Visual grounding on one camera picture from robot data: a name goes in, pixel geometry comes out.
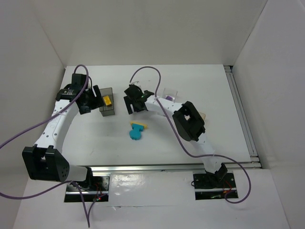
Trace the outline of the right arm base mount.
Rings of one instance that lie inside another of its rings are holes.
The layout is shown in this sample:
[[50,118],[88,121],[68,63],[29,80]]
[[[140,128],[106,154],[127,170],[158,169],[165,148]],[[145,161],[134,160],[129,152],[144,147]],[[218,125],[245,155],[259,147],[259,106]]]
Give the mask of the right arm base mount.
[[238,198],[236,183],[233,173],[227,173],[219,184],[212,184],[206,173],[193,174],[191,186],[194,187],[195,200]]

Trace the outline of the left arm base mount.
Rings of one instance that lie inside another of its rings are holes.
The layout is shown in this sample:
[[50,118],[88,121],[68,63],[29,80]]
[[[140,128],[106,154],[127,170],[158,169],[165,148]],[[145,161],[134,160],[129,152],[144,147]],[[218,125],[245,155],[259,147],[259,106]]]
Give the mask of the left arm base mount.
[[[76,182],[76,185],[81,189],[85,202],[108,202],[109,200],[109,175],[94,176],[91,183]],[[76,185],[68,184],[66,186],[65,203],[81,202],[81,195]]]

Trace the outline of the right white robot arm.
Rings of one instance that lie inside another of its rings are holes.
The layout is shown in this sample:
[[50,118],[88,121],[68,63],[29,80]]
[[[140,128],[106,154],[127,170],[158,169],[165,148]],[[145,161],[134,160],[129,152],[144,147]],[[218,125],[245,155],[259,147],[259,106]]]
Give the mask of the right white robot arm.
[[124,93],[128,114],[149,111],[173,121],[172,126],[178,139],[190,142],[199,154],[204,155],[202,161],[210,182],[219,184],[222,181],[227,174],[227,168],[215,156],[215,150],[205,134],[205,122],[193,103],[166,100],[150,91],[142,91],[134,84],[130,84]]

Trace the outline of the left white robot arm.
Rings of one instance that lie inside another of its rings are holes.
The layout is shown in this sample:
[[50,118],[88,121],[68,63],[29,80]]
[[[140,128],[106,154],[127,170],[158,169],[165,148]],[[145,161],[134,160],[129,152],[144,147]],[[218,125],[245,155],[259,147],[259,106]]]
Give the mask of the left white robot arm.
[[84,115],[104,106],[97,85],[88,86],[87,76],[73,73],[71,84],[59,90],[53,115],[39,139],[22,152],[29,177],[43,181],[75,181],[82,186],[93,183],[92,170],[71,165],[62,155],[63,142],[77,114]]

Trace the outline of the teal lego figure piece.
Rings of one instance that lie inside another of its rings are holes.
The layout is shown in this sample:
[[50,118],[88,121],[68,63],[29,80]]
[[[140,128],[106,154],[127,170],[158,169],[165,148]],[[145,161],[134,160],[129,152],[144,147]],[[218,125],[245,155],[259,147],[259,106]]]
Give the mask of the teal lego figure piece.
[[144,130],[141,126],[131,126],[132,129],[129,132],[129,136],[132,140],[140,140],[142,137],[142,131]]

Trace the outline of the yellow lego brick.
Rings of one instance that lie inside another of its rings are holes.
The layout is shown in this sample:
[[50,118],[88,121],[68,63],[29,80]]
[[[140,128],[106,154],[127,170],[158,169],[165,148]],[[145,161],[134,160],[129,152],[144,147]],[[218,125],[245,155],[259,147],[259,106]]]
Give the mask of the yellow lego brick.
[[112,101],[108,95],[103,96],[102,98],[105,106],[112,106]]

